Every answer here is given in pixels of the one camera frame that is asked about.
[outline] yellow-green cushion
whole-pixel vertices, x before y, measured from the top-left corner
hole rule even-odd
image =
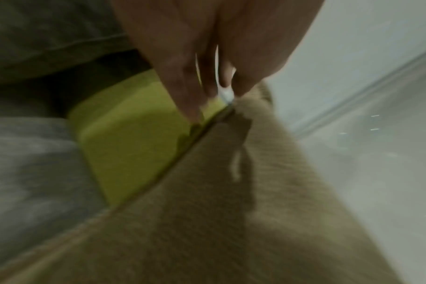
[[[225,107],[210,102],[204,122]],[[77,105],[70,124],[111,205],[151,182],[176,156],[191,125],[154,70],[135,75]]]

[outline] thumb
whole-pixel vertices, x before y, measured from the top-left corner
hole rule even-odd
[[[241,97],[249,92],[260,80],[243,75],[236,71],[232,79],[232,89],[235,97]]]

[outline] beige fabric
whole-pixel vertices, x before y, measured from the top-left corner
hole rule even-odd
[[[252,95],[45,270],[31,283],[401,283]]]

